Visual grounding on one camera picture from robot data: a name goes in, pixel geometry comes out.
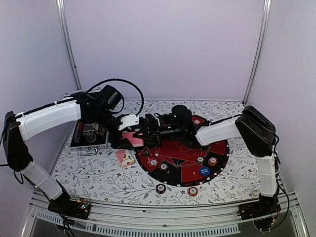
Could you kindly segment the dark chips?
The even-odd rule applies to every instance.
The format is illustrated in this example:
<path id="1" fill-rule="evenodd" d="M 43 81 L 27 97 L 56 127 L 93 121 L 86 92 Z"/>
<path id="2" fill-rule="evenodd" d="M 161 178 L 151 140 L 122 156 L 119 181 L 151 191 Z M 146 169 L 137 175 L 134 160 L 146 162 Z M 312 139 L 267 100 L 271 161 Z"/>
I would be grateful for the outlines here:
<path id="1" fill-rule="evenodd" d="M 166 171 L 168 169 L 168 165 L 166 163 L 162 163 L 160 164 L 159 169 L 162 171 Z"/>
<path id="2" fill-rule="evenodd" d="M 198 162 L 199 164 L 202 164 L 202 163 L 204 162 L 204 158 L 203 158 L 203 157 L 198 157 L 198 158 L 197 158 L 197 162 Z"/>

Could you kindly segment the dark poker chip stack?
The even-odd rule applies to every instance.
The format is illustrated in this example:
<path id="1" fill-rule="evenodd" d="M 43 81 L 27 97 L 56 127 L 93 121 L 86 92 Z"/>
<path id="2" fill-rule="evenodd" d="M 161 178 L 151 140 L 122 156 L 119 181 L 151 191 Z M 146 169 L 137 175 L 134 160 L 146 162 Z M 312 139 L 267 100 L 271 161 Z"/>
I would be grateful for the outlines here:
<path id="1" fill-rule="evenodd" d="M 158 184 L 156 186 L 156 192 L 158 194 L 164 194 L 165 193 L 165 190 L 166 190 L 166 186 L 164 184 Z"/>

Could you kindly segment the blue small blind button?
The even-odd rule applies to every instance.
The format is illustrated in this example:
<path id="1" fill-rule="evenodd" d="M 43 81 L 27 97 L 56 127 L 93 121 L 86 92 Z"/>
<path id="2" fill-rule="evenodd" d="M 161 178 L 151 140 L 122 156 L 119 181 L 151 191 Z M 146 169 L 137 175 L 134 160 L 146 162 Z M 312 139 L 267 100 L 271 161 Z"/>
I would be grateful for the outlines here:
<path id="1" fill-rule="evenodd" d="M 206 166 L 203 166 L 199 169 L 199 173 L 202 176 L 208 176 L 208 175 L 210 175 L 210 169 Z"/>

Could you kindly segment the orange poker chip stack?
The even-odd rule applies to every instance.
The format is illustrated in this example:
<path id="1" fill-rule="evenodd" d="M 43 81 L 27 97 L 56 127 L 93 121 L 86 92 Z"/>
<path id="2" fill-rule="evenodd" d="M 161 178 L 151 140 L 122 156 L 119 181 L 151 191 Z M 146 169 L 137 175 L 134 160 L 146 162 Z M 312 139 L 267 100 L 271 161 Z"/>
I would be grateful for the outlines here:
<path id="1" fill-rule="evenodd" d="M 195 187 L 190 187 L 190 188 L 188 188 L 187 192 L 188 192 L 188 195 L 194 197 L 198 194 L 198 189 Z"/>

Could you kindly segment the red playing card deck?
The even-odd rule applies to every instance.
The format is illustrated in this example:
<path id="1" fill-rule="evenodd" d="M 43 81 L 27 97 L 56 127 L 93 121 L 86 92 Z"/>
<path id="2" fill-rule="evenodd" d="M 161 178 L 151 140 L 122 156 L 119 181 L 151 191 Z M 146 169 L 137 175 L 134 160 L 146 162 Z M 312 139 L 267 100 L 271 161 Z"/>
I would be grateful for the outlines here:
<path id="1" fill-rule="evenodd" d="M 122 137 L 128 139 L 133 147 L 144 146 L 144 141 L 142 139 L 133 137 L 134 133 L 135 132 L 126 132 L 122 134 Z"/>

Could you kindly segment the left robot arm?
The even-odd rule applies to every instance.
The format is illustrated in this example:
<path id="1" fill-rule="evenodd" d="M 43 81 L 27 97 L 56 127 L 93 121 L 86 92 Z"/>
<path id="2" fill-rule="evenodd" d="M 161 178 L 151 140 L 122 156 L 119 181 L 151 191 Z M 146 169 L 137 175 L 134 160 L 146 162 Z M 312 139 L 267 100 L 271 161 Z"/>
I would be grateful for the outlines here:
<path id="1" fill-rule="evenodd" d="M 51 130 L 78 121 L 97 123 L 111 135 L 114 143 L 118 142 L 122 138 L 122 131 L 138 125 L 140 119 L 138 113 L 116 117 L 114 109 L 119 102 L 124 102 L 124 97 L 109 85 L 114 81 L 140 90 L 137 85 L 125 79 L 106 79 L 62 100 L 17 114 L 9 111 L 5 115 L 0 140 L 3 143 L 6 166 L 15 174 L 20 173 L 20 183 L 27 181 L 39 190 L 49 202 L 48 209 L 62 218 L 87 219 L 90 213 L 89 201 L 84 198 L 73 200 L 63 185 L 36 161 L 28 145 L 33 138 L 38 141 Z"/>

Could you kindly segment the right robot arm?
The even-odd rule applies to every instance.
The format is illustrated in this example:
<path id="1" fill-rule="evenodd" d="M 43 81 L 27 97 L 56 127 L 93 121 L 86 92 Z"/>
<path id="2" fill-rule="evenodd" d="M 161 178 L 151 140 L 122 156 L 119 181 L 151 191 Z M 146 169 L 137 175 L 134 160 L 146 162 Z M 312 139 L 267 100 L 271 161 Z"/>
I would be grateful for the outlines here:
<path id="1" fill-rule="evenodd" d="M 276 129 L 253 106 L 210 122 L 177 105 L 167 115 L 146 115 L 140 136 L 144 147 L 136 156 L 142 168 L 159 181 L 157 191 L 163 193 L 167 185 L 187 187 L 192 197 L 198 194 L 199 184 L 214 179 L 227 165 L 228 140 L 241 137 L 256 159 L 261 188 L 258 201 L 241 204 L 237 215 L 247 220 L 280 212 Z"/>

